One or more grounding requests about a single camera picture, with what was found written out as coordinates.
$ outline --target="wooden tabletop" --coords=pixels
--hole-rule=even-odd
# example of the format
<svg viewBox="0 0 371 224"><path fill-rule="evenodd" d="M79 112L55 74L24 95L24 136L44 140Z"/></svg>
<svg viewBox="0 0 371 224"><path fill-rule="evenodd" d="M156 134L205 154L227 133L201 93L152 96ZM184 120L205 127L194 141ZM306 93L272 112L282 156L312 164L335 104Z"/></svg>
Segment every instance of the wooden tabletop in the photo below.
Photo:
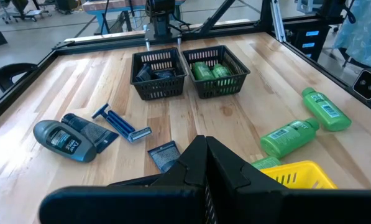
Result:
<svg viewBox="0 0 371 224"><path fill-rule="evenodd" d="M133 7L145 6L147 0L132 0L131 3ZM176 0L176 3L185 2L185 0ZM105 10L106 0L103 1L86 1L83 4L84 11L98 11ZM109 0L108 9L120 9L130 7L129 0Z"/></svg>
<svg viewBox="0 0 371 224"><path fill-rule="evenodd" d="M61 56L0 117L0 223L38 222L40 201L69 185L107 185L159 171L147 151L174 140L183 152L197 134L214 136L247 162L261 159L259 139L293 121L312 117L301 91L326 94L352 126L318 137L281 159L317 162L339 188L371 189L371 110L266 33L195 40L182 50L224 44L250 69L236 95L201 100L185 78L181 96L142 101L129 85L132 54L145 47ZM175 45L152 46L152 49ZM43 119L74 113L91 120L105 103L136 129L153 133L135 144L115 140L88 163L43 148L32 134ZM112 129L99 118L96 123Z"/></svg>

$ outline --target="tube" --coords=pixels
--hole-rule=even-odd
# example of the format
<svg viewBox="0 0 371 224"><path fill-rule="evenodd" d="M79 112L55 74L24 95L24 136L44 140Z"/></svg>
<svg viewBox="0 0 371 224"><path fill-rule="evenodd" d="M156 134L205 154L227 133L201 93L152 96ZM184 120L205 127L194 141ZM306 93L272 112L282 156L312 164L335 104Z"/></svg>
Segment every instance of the tube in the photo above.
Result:
<svg viewBox="0 0 371 224"><path fill-rule="evenodd" d="M97 153L101 153L119 136L100 125L80 118L73 113L66 114L62 118L61 122L69 125L71 128L82 134L86 139L90 140L97 149Z"/></svg>
<svg viewBox="0 0 371 224"><path fill-rule="evenodd" d="M148 153L162 173L168 171L180 157L175 141L151 149Z"/></svg>

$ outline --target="black chair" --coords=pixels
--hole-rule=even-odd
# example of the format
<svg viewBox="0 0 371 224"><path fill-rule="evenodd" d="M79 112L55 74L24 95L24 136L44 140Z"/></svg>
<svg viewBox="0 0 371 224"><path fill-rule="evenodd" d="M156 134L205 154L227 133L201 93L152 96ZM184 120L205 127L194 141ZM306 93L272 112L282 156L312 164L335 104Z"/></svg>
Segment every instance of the black chair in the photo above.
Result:
<svg viewBox="0 0 371 224"><path fill-rule="evenodd" d="M22 73L36 70L37 65L32 63L14 63L0 68L0 90L5 92L14 82L12 78Z"/></svg>

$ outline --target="gray bottle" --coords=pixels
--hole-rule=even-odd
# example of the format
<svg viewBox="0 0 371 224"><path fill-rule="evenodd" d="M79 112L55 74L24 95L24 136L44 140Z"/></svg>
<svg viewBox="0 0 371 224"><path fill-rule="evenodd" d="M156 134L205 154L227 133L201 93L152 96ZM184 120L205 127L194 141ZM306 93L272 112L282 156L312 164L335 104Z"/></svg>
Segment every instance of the gray bottle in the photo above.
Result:
<svg viewBox="0 0 371 224"><path fill-rule="evenodd" d="M45 120L34 127L36 140L47 149L80 162L90 162L97 150L93 144L67 124Z"/></svg>

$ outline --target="razor blade head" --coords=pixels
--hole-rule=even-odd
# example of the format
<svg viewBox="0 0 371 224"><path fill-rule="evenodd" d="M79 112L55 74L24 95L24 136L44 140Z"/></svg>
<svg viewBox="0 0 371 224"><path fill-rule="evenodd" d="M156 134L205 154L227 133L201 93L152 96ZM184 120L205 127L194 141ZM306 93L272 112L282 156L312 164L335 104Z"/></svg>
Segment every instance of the razor blade head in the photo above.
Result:
<svg viewBox="0 0 371 224"><path fill-rule="evenodd" d="M100 107L97 111L94 112L94 114L91 116L91 118L95 119L97 116L105 114L105 109L109 106L109 104L105 104L104 106Z"/></svg>
<svg viewBox="0 0 371 224"><path fill-rule="evenodd" d="M129 134L129 136L127 137L127 140L129 140L130 142L134 142L136 141L137 139L140 139L144 136L147 136L148 134L151 134L152 133L152 130L150 127L146 127L144 129L141 129L139 131L134 131L132 133Z"/></svg>

